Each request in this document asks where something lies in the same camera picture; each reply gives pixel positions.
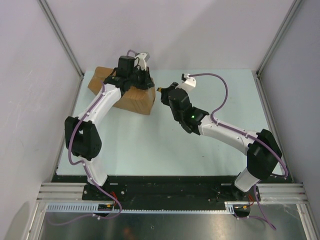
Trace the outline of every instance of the white table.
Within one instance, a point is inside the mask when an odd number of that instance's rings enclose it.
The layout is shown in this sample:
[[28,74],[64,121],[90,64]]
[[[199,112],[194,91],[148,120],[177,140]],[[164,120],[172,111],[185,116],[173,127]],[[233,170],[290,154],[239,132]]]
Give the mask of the white table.
[[[229,88],[229,97],[216,117],[246,130],[268,129],[267,121],[249,69],[151,70],[157,87],[180,82],[182,73],[215,73]],[[88,83],[94,72],[85,73],[74,115],[93,100]],[[191,103],[211,112],[224,99],[222,82],[212,76],[196,77],[196,88],[189,94]],[[213,138],[186,133],[174,121],[171,110],[160,102],[157,92],[149,116],[112,107],[101,121],[99,154],[109,175],[221,176],[237,175],[247,165],[247,157]],[[57,175],[85,175],[81,165],[72,166],[64,147]],[[281,174],[279,164],[275,173]]]

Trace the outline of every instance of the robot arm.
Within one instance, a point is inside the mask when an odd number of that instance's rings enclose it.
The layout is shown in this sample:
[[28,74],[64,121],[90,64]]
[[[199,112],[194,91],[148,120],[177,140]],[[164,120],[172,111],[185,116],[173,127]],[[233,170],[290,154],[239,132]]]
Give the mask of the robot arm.
[[90,105],[77,117],[69,116],[64,122],[66,148],[71,147],[74,156],[85,163],[93,180],[102,186],[108,175],[104,171],[98,154],[102,148],[102,141],[97,127],[111,107],[133,86],[146,90],[154,86],[150,77],[146,61],[149,54],[142,52],[135,57],[121,56],[115,75],[109,75],[103,82],[99,94]]
[[249,138],[248,135],[261,140],[281,157],[282,153],[272,133],[263,129],[261,132],[247,131],[246,135],[243,135],[240,134],[243,130],[236,126],[218,119],[216,122],[213,121],[207,111],[194,107],[190,103],[188,92],[196,86],[194,77],[183,74],[182,81],[181,84],[173,82],[167,88],[158,88],[157,90],[161,92],[161,102],[170,107],[174,120],[179,122],[187,133],[215,138],[247,156],[247,167],[233,183],[232,194],[237,199],[242,198],[254,184],[267,179],[278,163],[265,147]]

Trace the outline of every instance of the white wall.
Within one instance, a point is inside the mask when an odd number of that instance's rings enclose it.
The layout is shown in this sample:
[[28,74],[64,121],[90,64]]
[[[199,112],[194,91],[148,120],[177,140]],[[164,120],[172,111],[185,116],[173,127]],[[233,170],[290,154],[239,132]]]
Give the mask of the white wall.
[[0,239],[18,240],[80,79],[36,0],[0,2],[0,56]]
[[320,225],[320,1],[306,0],[262,73],[287,161]]
[[256,70],[293,0],[48,0],[86,70],[128,49],[153,69]]

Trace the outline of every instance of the cardboard box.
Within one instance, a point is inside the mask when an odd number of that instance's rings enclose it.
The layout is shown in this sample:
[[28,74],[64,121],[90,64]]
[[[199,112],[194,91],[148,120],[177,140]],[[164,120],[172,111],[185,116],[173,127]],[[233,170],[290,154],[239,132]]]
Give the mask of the cardboard box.
[[[89,82],[88,88],[97,95],[102,87],[102,82],[112,73],[112,68],[98,66]],[[113,106],[138,114],[149,115],[156,98],[156,90],[151,87],[147,90],[137,89],[132,86],[123,97]]]

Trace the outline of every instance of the metal floor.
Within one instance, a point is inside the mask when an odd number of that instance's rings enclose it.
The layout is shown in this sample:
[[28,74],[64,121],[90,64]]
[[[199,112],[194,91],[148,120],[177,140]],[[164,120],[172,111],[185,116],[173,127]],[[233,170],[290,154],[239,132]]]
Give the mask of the metal floor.
[[[230,214],[121,214],[115,219],[85,217],[64,226],[43,222],[40,240],[306,240],[296,205],[263,206],[273,231],[256,219],[236,220]],[[82,213],[46,213],[52,222]],[[261,216],[256,205],[250,215]]]

